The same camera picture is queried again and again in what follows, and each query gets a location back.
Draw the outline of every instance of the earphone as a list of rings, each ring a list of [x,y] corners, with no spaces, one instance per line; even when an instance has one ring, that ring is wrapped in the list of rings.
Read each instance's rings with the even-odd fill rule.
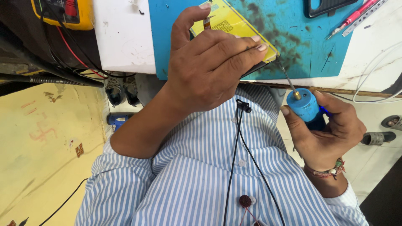
[[[250,151],[249,148],[247,147],[246,142],[244,141],[244,138],[243,138],[243,134],[242,134],[242,132],[241,132],[241,130],[240,130],[240,125],[241,125],[241,123],[242,123],[242,118],[243,118],[243,111],[245,111],[245,112],[247,112],[247,113],[250,113],[250,112],[251,112],[250,104],[247,103],[247,102],[243,102],[243,101],[241,101],[241,100],[239,100],[239,99],[236,100],[236,103],[237,103],[237,107],[236,107],[237,136],[236,136],[236,143],[235,143],[234,151],[233,151],[233,161],[232,161],[232,169],[231,169],[231,171],[230,171],[228,192],[227,192],[227,194],[226,194],[224,226],[226,226],[226,214],[227,214],[227,211],[228,211],[230,184],[232,183],[233,168],[234,168],[234,162],[235,162],[235,159],[236,159],[237,142],[238,142],[238,139],[239,139],[239,135],[240,135],[240,137],[241,137],[241,139],[242,139],[242,142],[243,142],[245,148],[247,149],[248,153],[250,154],[251,159],[253,160],[255,166],[257,167],[258,171],[260,172],[261,176],[263,177],[264,182],[265,182],[265,185],[267,186],[267,188],[268,188],[268,190],[269,190],[269,193],[271,194],[271,197],[272,197],[272,199],[274,200],[274,203],[275,203],[275,205],[276,205],[276,208],[277,208],[277,210],[278,210],[278,212],[279,212],[279,216],[281,217],[282,225],[285,226],[285,221],[283,220],[282,212],[281,212],[281,210],[279,209],[278,203],[277,203],[277,201],[276,201],[274,195],[272,194],[271,188],[269,187],[269,185],[268,185],[268,183],[267,183],[267,181],[266,181],[266,179],[265,179],[265,176],[263,175],[262,171],[260,170],[260,167],[258,166],[258,164],[257,164],[257,162],[255,161],[253,155],[251,154],[251,151]],[[238,110],[239,110],[239,109],[242,110],[242,111],[240,112],[240,120],[238,119]]]

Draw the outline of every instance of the bracelet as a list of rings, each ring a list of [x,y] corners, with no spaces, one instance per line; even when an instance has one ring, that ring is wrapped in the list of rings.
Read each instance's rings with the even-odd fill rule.
[[[342,171],[346,173],[345,168],[343,165],[345,164],[345,161],[342,159],[342,157],[338,158],[336,160],[336,164],[334,168],[331,168],[327,171],[315,171],[312,168],[310,168],[306,162],[304,162],[304,168],[307,169],[313,176],[319,177],[319,178],[329,178],[330,176],[334,177],[336,180],[336,175],[340,174]]]

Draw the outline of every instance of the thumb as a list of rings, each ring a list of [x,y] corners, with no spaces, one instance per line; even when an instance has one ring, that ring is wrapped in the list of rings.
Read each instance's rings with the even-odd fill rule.
[[[194,22],[207,18],[210,12],[210,3],[188,7],[183,10],[172,26],[171,49],[178,50],[187,44],[190,41],[189,29],[194,25]]]
[[[312,136],[312,133],[307,128],[304,121],[296,113],[294,113],[289,106],[281,106],[279,109],[285,117],[290,135],[292,136],[292,140],[295,144],[302,140],[306,140],[308,136]]]

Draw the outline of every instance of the white cable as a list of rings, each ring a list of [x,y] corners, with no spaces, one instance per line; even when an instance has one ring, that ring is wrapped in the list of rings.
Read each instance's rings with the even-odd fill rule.
[[[346,99],[346,100],[349,100],[349,101],[353,101],[354,103],[367,103],[367,104],[386,104],[386,103],[394,103],[394,102],[402,101],[402,99],[401,99],[401,100],[396,100],[396,101],[380,102],[380,101],[389,100],[389,99],[391,99],[391,98],[394,98],[394,97],[398,96],[398,94],[400,94],[400,93],[402,92],[402,89],[399,90],[398,92],[396,92],[394,95],[392,95],[392,96],[390,96],[390,97],[387,97],[387,98],[384,98],[384,99],[381,99],[381,100],[376,100],[376,101],[356,101],[356,100],[355,100],[355,98],[356,98],[356,96],[357,96],[357,93],[360,91],[360,88],[363,86],[364,82],[368,79],[368,77],[373,73],[373,71],[377,69],[378,65],[379,65],[388,55],[390,55],[393,51],[397,50],[397,49],[398,49],[399,47],[401,47],[401,46],[402,46],[402,41],[400,41],[400,42],[398,42],[398,43],[396,43],[396,44],[391,45],[390,47],[388,47],[387,49],[381,51],[381,53],[379,53],[376,57],[373,58],[373,60],[367,65],[366,69],[363,71],[363,74],[364,74],[364,72],[367,70],[367,68],[371,65],[371,63],[372,63],[377,57],[379,57],[381,54],[383,54],[383,53],[386,52],[387,50],[389,50],[389,49],[395,47],[395,48],[392,49],[390,52],[388,52],[388,53],[384,56],[384,58],[382,58],[382,59],[374,66],[374,68],[373,68],[373,69],[370,71],[370,73],[366,76],[366,78],[363,80],[363,82],[362,82],[360,85],[358,85],[357,90],[356,90],[356,93],[353,95],[352,100],[347,99],[347,98],[344,98],[344,97],[341,97],[341,96],[338,96],[338,95],[335,95],[335,96],[341,97],[341,98]]]

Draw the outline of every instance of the slipper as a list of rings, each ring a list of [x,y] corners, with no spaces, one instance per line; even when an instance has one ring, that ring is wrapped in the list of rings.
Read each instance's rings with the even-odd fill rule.
[[[360,142],[365,145],[381,146],[384,142],[393,141],[396,138],[394,132],[365,133]]]
[[[382,120],[381,125],[388,129],[397,129],[402,131],[402,115],[391,115]]]

